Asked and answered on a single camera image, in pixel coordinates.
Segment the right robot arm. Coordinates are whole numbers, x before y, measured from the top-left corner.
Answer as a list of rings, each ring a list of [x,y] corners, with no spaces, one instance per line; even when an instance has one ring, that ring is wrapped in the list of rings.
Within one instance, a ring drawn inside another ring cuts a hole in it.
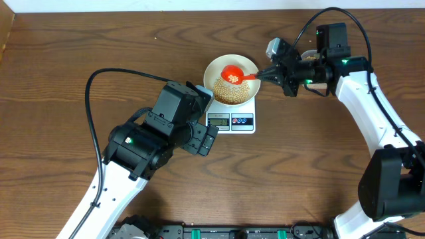
[[[257,78],[294,97],[300,85],[324,83],[349,110],[371,160],[359,181],[357,202],[336,216],[324,238],[382,237],[402,230],[399,222],[424,212],[424,142],[400,119],[383,94],[369,61],[352,56],[344,23],[316,28],[317,55],[304,60],[293,44],[269,42],[271,67]]]

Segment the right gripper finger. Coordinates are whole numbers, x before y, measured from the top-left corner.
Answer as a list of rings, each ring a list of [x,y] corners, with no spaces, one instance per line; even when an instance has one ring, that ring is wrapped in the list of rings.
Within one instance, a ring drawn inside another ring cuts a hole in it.
[[[257,72],[257,78],[279,78],[282,76],[282,67],[278,64]]]
[[[257,76],[262,82],[269,82],[279,87],[283,86],[283,81],[279,76]]]

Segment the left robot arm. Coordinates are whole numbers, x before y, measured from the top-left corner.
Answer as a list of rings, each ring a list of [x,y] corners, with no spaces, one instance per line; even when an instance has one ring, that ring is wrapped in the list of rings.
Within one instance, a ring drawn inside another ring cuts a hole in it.
[[[169,81],[153,108],[140,109],[115,127],[102,153],[101,170],[58,237],[105,238],[175,149],[208,155],[218,129],[199,123],[199,118],[213,100],[213,92],[202,86]]]

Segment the pile of soybeans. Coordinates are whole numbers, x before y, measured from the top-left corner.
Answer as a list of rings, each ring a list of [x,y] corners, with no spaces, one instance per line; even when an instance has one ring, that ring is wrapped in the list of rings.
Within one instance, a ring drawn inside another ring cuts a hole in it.
[[[245,56],[226,54],[214,59],[204,72],[204,86],[214,100],[226,106],[239,106],[255,98],[261,83],[281,87],[286,96],[295,97],[300,84],[317,84],[316,66],[311,60],[294,56],[273,62],[260,70]]]

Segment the red plastic measuring scoop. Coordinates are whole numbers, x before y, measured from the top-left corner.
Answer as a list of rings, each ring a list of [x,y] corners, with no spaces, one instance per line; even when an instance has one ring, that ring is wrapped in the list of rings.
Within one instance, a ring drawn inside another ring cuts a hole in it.
[[[230,84],[240,85],[245,80],[256,80],[256,74],[245,75],[241,68],[235,65],[225,66],[220,74],[221,78]]]

